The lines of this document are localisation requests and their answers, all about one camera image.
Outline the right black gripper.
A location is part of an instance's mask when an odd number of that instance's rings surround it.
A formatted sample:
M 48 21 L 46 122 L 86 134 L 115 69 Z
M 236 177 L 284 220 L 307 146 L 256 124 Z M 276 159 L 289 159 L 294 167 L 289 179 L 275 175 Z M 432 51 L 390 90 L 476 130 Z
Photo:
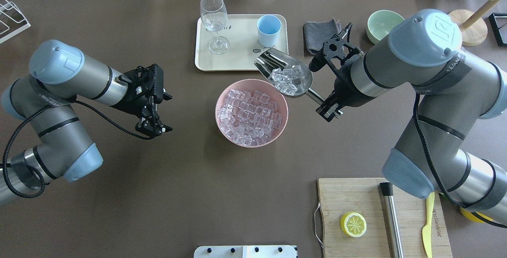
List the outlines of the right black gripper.
M 340 117 L 340 109 L 343 107 L 359 107 L 364 104 L 364 95 L 353 85 L 351 76 L 353 63 L 360 59 L 362 52 L 349 43 L 352 26 L 353 23 L 348 23 L 341 32 L 325 40 L 309 64 L 311 72 L 317 72 L 327 65 L 335 74 L 333 91 L 321 101 L 316 110 L 327 122 Z

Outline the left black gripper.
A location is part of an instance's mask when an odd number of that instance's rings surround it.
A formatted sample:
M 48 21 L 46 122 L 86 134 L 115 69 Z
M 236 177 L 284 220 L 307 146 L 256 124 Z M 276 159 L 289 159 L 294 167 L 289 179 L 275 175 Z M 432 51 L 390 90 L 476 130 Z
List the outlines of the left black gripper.
M 162 123 L 157 105 L 172 99 L 164 90 L 164 72 L 157 64 L 138 66 L 119 76 L 118 81 L 127 85 L 123 99 L 113 108 L 135 115 L 139 121 L 135 130 L 143 139 L 153 139 L 173 130 Z

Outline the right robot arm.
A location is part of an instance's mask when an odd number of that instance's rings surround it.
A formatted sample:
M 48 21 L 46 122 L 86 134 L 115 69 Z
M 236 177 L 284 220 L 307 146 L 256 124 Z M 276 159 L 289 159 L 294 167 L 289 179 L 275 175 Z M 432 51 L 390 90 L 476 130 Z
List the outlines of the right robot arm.
M 480 221 L 506 228 L 506 171 L 461 149 L 478 119 L 506 109 L 506 72 L 462 48 L 456 23 L 435 9 L 418 11 L 360 56 L 341 34 L 309 64 L 335 74 L 317 112 L 359 107 L 404 83 L 416 97 L 412 117 L 382 168 L 389 182 L 416 198 L 432 192 Z

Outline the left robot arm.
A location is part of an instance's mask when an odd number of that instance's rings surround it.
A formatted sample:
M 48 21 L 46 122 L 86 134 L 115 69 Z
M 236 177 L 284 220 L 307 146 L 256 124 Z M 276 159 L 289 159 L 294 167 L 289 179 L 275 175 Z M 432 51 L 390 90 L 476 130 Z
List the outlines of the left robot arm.
M 2 206 L 17 198 L 36 198 L 53 180 L 74 182 L 103 164 L 72 104 L 91 109 L 122 132 L 142 140 L 172 130 L 157 112 L 159 104 L 172 99 L 164 89 L 164 72 L 159 65 L 140 65 L 121 73 L 76 47 L 47 40 L 31 56 L 29 71 L 2 94 L 4 110 L 22 121 L 1 158 Z M 138 118 L 136 133 L 78 97 L 134 115 Z

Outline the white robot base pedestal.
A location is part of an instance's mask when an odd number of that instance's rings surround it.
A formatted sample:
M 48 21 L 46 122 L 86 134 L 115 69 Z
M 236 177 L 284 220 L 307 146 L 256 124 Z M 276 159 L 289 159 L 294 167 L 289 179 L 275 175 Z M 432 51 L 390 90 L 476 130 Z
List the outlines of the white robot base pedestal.
M 197 247 L 194 258 L 298 258 L 293 245 L 222 245 Z

